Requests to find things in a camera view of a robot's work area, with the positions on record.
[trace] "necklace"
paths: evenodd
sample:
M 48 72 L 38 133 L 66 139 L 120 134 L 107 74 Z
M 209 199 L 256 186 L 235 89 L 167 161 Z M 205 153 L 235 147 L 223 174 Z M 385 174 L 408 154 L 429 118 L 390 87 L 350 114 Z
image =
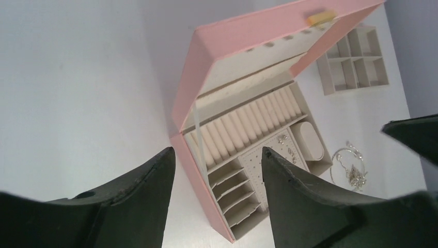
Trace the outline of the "necklace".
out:
M 352 153 L 354 157 L 361 162 L 362 170 L 359 170 L 356 166 L 354 166 L 354 164 L 351 164 L 351 169 L 346 168 L 342 162 L 342 155 L 340 154 L 343 151 Z M 359 152 L 359 150 L 357 150 L 353 146 L 353 144 L 347 141 L 346 148 L 341 148 L 333 154 L 332 162 L 334 162 L 335 159 L 339 162 L 342 168 L 344 168 L 346 173 L 346 178 L 348 179 L 348 183 L 350 184 L 350 186 L 354 187 L 353 191 L 354 192 L 358 190 L 362 191 L 362 186 L 364 186 L 367 182 L 366 175 L 368 174 L 368 172 L 365 171 L 364 157 Z M 330 167 L 330 177 L 332 179 L 333 184 L 336 185 L 335 180 L 333 179 L 331 167 Z

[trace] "white surface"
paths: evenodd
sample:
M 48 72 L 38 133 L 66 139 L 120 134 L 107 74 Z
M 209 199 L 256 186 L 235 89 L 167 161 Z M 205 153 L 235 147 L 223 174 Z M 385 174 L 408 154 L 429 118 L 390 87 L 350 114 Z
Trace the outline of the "white surface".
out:
M 0 3 L 0 189 L 73 197 L 169 146 L 170 109 L 193 28 L 285 1 L 3 1 Z M 425 183 L 419 158 L 379 133 L 408 118 L 383 8 L 377 26 L 390 86 L 324 97 L 316 64 L 298 81 L 329 152 L 365 156 L 365 192 L 394 197 Z M 273 247 L 269 219 L 231 245 L 177 164 L 163 247 Z

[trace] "hole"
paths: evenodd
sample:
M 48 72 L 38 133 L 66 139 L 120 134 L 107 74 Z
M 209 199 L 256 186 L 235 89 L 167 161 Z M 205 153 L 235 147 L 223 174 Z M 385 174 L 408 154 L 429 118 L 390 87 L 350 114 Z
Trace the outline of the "hole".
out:
M 268 42 L 268 43 L 266 43 L 264 46 L 265 46 L 265 47 L 269 47 L 269 48 L 271 48 L 271 47 L 274 46 L 274 43 L 272 43 L 272 42 Z
M 293 39 L 293 35 L 285 36 L 285 37 L 283 37 L 283 39 L 284 40 L 291 40 L 291 39 Z
M 75 199 L 89 198 L 89 197 L 94 196 L 95 194 L 96 194 L 96 193 L 93 192 L 93 191 L 86 191 L 86 192 L 84 192 L 84 193 L 81 193 L 81 194 L 77 195 L 77 196 L 75 197 Z

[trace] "pink jewelry box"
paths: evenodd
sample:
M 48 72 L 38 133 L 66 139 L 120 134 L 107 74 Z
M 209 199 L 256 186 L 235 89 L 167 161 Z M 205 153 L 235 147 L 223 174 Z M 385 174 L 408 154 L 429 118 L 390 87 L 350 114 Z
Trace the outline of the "pink jewelry box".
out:
M 211 226 L 230 242 L 269 215 L 263 146 L 317 176 L 332 165 L 293 78 L 383 2 L 301 0 L 195 30 L 172 112 L 179 134 L 171 143 Z M 337 17 L 309 27 L 306 19 L 325 10 Z M 320 161 L 303 159 L 290 130 L 300 121 L 310 122 L 321 140 Z

